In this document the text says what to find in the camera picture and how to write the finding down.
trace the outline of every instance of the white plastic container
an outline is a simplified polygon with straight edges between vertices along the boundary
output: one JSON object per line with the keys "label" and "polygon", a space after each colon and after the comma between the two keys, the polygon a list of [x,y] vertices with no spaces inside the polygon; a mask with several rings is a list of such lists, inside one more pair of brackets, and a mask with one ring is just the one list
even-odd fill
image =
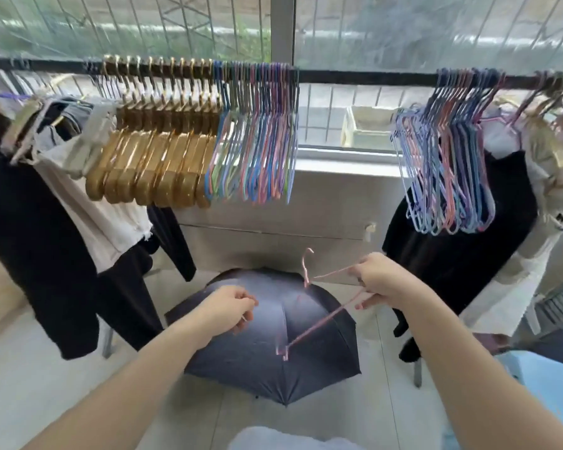
{"label": "white plastic container", "polygon": [[343,147],[394,151],[390,136],[394,131],[392,115],[396,109],[381,107],[346,108],[340,142]]}

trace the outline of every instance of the forearm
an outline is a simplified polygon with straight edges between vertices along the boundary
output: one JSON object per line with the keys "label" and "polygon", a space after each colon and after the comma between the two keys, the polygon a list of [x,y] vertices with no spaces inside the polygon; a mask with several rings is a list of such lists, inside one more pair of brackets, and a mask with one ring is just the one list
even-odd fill
{"label": "forearm", "polygon": [[199,344],[191,322],[168,328],[24,450],[135,449]]}
{"label": "forearm", "polygon": [[466,450],[563,449],[563,425],[426,287],[405,316]]}

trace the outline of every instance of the rack leg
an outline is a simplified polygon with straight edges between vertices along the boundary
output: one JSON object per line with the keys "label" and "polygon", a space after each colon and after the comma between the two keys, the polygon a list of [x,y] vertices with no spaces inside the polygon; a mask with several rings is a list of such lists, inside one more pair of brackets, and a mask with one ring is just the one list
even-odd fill
{"label": "rack leg", "polygon": [[417,360],[413,364],[413,366],[415,368],[415,374],[413,375],[413,384],[415,384],[415,387],[421,388],[421,359]]}
{"label": "rack leg", "polygon": [[111,355],[113,355],[113,329],[111,327],[107,327],[104,342],[102,344],[102,356],[104,358],[109,358]]}

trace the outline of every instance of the person's left hand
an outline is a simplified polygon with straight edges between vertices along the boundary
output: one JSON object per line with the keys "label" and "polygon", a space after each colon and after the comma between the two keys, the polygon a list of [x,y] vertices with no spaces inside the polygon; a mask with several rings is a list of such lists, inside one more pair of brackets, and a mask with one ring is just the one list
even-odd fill
{"label": "person's left hand", "polygon": [[198,348],[203,348],[221,333],[244,329],[254,319],[252,310],[258,305],[258,300],[245,288],[222,286],[181,320],[187,320],[201,334]]}

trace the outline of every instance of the tile grout line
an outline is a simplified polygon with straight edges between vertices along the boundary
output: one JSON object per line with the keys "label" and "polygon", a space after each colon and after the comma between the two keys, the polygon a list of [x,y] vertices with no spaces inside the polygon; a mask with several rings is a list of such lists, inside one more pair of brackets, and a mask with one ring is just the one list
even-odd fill
{"label": "tile grout line", "polygon": [[396,414],[394,413],[394,403],[392,402],[392,389],[390,388],[390,377],[388,376],[388,368],[386,368],[386,359],[383,355],[382,334],[379,332],[378,314],[375,313],[375,323],[378,325],[379,345],[382,348],[383,370],[386,373],[386,382],[388,384],[388,394],[390,395],[390,407],[392,408],[392,417],[394,418],[394,431],[396,432],[396,441],[398,442],[398,450],[400,450],[400,436],[398,435],[398,427],[396,426]]}
{"label": "tile grout line", "polygon": [[223,387],[223,392],[221,393],[221,402],[219,403],[219,410],[217,411],[217,418],[215,419],[215,426],[212,429],[212,437],[210,439],[210,447],[212,450],[212,445],[215,442],[215,433],[217,432],[217,425],[219,424],[219,416],[221,415],[221,409],[223,408],[223,399],[225,398],[226,387]]}

